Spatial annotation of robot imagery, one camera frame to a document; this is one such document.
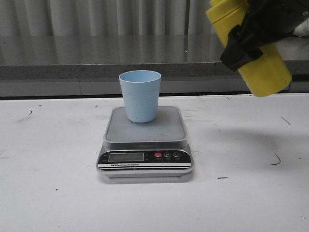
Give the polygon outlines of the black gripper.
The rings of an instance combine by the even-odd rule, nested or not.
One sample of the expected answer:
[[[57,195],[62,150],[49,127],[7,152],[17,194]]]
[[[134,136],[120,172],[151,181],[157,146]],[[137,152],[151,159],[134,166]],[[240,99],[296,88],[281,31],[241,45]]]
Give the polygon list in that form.
[[[259,46],[293,34],[309,17],[307,0],[249,0],[249,9],[241,25],[228,33],[227,45],[220,61],[232,71],[259,59]]]

